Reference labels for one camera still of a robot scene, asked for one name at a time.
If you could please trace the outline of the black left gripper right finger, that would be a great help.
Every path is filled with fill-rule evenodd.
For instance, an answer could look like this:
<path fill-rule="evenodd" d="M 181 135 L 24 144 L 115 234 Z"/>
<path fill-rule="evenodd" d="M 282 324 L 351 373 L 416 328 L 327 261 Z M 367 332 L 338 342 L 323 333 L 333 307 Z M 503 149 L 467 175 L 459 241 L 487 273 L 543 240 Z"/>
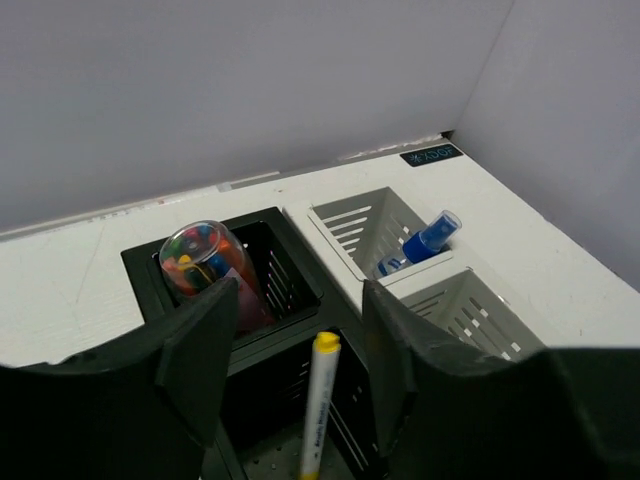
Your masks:
<path fill-rule="evenodd" d="M 375 281 L 362 321 L 378 446 L 393 479 L 635 479 L 639 353 L 545 348 L 510 362 Z"/>

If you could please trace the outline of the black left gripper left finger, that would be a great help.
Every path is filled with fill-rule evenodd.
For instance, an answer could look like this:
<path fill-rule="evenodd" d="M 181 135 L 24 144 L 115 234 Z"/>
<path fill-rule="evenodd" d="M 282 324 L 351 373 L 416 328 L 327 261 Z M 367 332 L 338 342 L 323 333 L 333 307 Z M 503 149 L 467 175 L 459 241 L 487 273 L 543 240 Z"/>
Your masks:
<path fill-rule="evenodd" d="M 3 367 L 2 477 L 199 478 L 238 317 L 238 284 L 221 280 L 61 363 Z"/>

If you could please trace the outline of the blue capped spray bottle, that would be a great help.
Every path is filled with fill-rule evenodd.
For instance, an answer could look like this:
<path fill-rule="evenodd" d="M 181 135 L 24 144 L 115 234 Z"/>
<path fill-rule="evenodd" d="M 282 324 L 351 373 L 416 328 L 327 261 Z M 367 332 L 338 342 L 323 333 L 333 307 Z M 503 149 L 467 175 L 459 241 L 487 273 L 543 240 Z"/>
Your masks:
<path fill-rule="evenodd" d="M 372 270 L 376 280 L 435 257 L 449 248 L 451 239 L 462 228 L 461 220 L 451 211 L 443 210 L 423 230 L 413 234 L 399 249 L 382 257 Z"/>

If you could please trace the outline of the clear tube of markers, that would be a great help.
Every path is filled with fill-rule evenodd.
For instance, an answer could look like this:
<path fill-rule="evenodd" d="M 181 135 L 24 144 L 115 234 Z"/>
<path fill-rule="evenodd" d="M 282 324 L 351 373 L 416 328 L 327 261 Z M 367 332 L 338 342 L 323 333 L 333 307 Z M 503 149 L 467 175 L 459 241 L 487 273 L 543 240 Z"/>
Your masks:
<path fill-rule="evenodd" d="M 218 280 L 236 280 L 238 336 L 275 323 L 246 248 L 224 224 L 204 220 L 182 227 L 164 242 L 158 262 L 167 287 L 179 302 L 195 297 Z"/>

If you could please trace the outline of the yellow capped marker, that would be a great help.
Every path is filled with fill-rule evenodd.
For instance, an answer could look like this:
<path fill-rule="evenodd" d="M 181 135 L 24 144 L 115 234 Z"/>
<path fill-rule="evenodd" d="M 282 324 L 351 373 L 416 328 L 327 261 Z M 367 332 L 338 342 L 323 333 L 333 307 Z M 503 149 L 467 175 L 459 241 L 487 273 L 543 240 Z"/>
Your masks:
<path fill-rule="evenodd" d="M 319 476 L 340 350 L 340 337 L 329 331 L 319 332 L 312 344 L 300 479 L 317 479 Z"/>

